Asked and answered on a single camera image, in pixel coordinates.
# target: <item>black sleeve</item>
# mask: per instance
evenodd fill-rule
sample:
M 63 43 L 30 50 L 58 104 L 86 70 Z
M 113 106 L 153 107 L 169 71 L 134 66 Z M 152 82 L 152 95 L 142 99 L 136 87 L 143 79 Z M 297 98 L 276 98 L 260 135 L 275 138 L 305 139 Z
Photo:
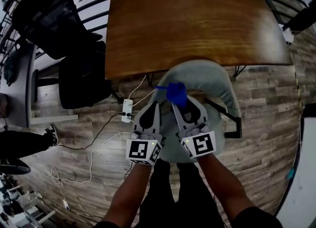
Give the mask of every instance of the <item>black sleeve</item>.
M 233 228 L 282 228 L 280 221 L 257 207 L 240 212 L 232 221 Z
M 113 223 L 103 221 L 103 222 L 97 223 L 97 225 L 94 226 L 93 228 L 119 228 L 119 227 Z

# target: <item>black pants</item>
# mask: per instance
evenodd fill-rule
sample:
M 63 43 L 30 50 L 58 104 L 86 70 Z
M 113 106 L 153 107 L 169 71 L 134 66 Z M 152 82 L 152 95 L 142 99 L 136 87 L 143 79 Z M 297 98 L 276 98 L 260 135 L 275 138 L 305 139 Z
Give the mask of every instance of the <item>black pants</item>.
M 0 158 L 22 158 L 45 151 L 52 145 L 53 137 L 49 133 L 3 131 L 0 133 Z
M 157 160 L 136 227 L 224 227 L 198 168 L 193 163 L 178 164 L 178 167 L 180 192 L 179 201 L 175 203 L 169 183 L 170 164 Z

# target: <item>wooden tabletop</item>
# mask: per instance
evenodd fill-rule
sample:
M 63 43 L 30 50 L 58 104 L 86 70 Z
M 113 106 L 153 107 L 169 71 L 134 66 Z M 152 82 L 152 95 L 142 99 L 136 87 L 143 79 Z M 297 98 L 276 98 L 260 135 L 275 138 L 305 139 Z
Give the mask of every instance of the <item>wooden tabletop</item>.
M 111 0 L 106 78 L 209 59 L 222 66 L 290 65 L 264 0 Z

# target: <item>wooden floor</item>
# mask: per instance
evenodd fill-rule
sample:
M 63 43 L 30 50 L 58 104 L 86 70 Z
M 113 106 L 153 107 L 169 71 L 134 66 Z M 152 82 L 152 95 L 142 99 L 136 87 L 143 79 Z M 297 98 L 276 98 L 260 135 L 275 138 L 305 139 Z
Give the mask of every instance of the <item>wooden floor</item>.
M 294 69 L 300 87 L 302 104 L 316 100 L 316 33 L 312 28 L 295 37 L 289 47 L 294 66 L 246 68 L 237 79 L 231 78 L 242 112 L 242 139 L 226 141 L 224 151 L 218 156 L 243 183 L 250 199 L 260 208 L 274 213 L 288 183 L 287 174 L 293 165 L 299 129 L 299 99 Z M 233 68 L 226 68 L 230 76 Z M 157 83 L 161 74 L 156 75 Z M 120 96 L 128 97 L 143 76 L 117 80 L 114 89 Z M 146 83 L 133 93 L 138 101 L 151 91 Z M 146 100 L 136 106 L 141 109 Z M 39 100 L 33 105 L 33 116 L 79 114 L 79 120 L 57 123 L 60 142 L 69 147 L 81 148 L 89 145 L 102 125 L 121 106 L 110 97 L 92 108 L 64 110 L 58 98 L 58 86 L 41 87 Z M 24 131 L 43 133 L 47 125 L 35 125 Z M 107 142 L 93 154 L 92 180 L 78 184 L 63 181 L 60 188 L 73 211 L 65 210 L 64 199 L 50 177 L 52 166 L 58 169 L 61 178 L 86 181 L 90 178 L 90 154 L 94 148 L 119 131 L 129 131 L 117 116 L 107 125 L 94 144 L 86 150 L 74 151 L 54 147 L 45 152 L 23 159 L 32 171 L 19 176 L 24 189 L 33 189 L 42 194 L 48 209 L 56 210 L 58 221 L 67 219 L 77 222 L 79 227 L 91 227 L 107 212 L 112 197 L 124 180 L 129 169 L 125 159 L 125 139 L 121 134 Z M 170 183 L 174 198 L 178 198 L 178 169 L 172 164 Z

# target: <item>person's left arm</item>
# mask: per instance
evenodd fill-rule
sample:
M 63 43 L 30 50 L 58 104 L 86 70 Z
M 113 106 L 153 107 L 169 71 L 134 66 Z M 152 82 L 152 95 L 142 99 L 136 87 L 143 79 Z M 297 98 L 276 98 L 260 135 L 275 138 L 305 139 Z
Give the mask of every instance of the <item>person's left arm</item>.
M 129 228 L 145 195 L 152 166 L 135 164 L 115 193 L 110 208 L 102 221 L 120 228 Z

